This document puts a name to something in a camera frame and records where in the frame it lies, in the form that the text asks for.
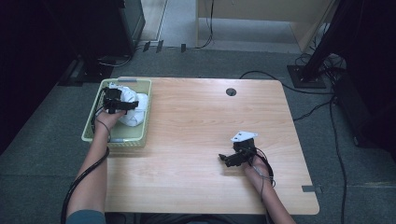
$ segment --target white floor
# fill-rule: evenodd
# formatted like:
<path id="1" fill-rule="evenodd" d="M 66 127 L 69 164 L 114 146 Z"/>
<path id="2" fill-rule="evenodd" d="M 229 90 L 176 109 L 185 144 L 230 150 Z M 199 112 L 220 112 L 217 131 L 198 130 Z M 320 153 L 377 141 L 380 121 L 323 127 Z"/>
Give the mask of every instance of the white floor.
<path id="1" fill-rule="evenodd" d="M 209 37 L 206 19 L 195 29 L 195 0 L 168 0 L 159 40 L 167 47 L 201 47 Z M 288 22 L 213 19 L 213 39 L 206 49 L 301 53 Z"/>

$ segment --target person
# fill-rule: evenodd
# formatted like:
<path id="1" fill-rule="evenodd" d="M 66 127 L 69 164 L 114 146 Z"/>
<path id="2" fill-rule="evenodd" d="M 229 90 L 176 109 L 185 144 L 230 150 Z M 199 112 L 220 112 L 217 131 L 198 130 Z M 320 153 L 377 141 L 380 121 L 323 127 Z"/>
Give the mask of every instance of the person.
<path id="1" fill-rule="evenodd" d="M 82 163 L 81 168 L 78 171 L 78 176 L 104 156 L 106 152 L 109 132 L 114 127 L 117 120 L 124 114 L 125 111 L 120 111 L 115 114 L 108 114 L 104 110 L 99 113 L 95 120 L 94 137 L 92 139 L 88 154 L 84 162 Z M 262 175 L 269 175 L 266 165 L 257 156 L 254 157 L 252 165 L 256 167 L 258 171 L 255 170 L 252 166 L 248 165 L 246 162 L 242 165 L 242 167 L 247 176 L 247 179 L 262 197 L 263 206 L 267 208 L 267 211 L 272 220 L 275 223 L 282 224 L 295 223 L 283 203 L 277 197 L 271 181 L 262 178 Z M 107 163 L 105 160 L 96 169 L 89 173 L 76 187 L 67 206 L 66 224 L 106 224 L 106 183 Z M 226 222 L 224 222 L 224 220 L 221 221 L 217 219 L 214 220 L 214 222 L 210 222 L 208 220 L 204 223 Z"/>

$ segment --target gray carpet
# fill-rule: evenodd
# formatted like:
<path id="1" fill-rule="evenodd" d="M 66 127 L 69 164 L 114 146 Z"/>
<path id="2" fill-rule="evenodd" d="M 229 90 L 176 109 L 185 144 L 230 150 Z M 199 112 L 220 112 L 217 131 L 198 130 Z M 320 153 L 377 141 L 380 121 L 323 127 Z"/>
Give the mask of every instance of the gray carpet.
<path id="1" fill-rule="evenodd" d="M 239 78 L 251 70 L 270 73 L 292 86 L 286 68 L 297 54 L 163 49 L 139 51 L 113 71 L 113 77 Z M 268 78 L 249 74 L 245 78 Z M 81 165 L 88 144 L 81 133 L 99 84 L 55 86 L 0 156 L 0 223 L 59 223 L 64 195 Z M 301 94 L 285 89 L 294 118 L 329 95 Z M 345 163 L 347 195 L 345 223 L 396 222 L 396 164 L 387 151 L 355 147 L 342 109 L 333 116 L 340 154 Z M 304 156 L 317 188 L 320 212 L 293 216 L 298 223 L 340 223 L 343 176 L 337 158 L 330 109 L 326 105 L 295 122 Z"/>

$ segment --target sleeve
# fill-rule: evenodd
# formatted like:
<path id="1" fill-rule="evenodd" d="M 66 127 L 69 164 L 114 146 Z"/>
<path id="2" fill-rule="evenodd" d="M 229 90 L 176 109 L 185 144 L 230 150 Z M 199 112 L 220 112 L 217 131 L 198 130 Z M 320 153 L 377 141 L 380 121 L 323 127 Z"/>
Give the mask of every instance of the sleeve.
<path id="1" fill-rule="evenodd" d="M 67 218 L 66 224 L 106 224 L 106 218 L 99 211 L 79 210 Z"/>

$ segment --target person's right arm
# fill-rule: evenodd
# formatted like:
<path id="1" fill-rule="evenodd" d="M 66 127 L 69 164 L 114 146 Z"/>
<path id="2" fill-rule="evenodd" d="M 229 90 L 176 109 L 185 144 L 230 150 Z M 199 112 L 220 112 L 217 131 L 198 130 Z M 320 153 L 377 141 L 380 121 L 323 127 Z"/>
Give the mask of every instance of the person's right arm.
<path id="1" fill-rule="evenodd" d="M 254 168 L 249 166 L 246 162 L 243 165 L 247 178 L 257 190 L 259 195 L 261 195 L 263 205 L 267 208 L 271 219 L 275 223 L 295 223 L 283 203 L 277 197 L 271 182 L 267 179 L 262 179 L 262 177 L 254 170 Z M 263 175 L 269 176 L 268 168 L 257 156 L 254 157 L 253 165 L 258 168 Z"/>

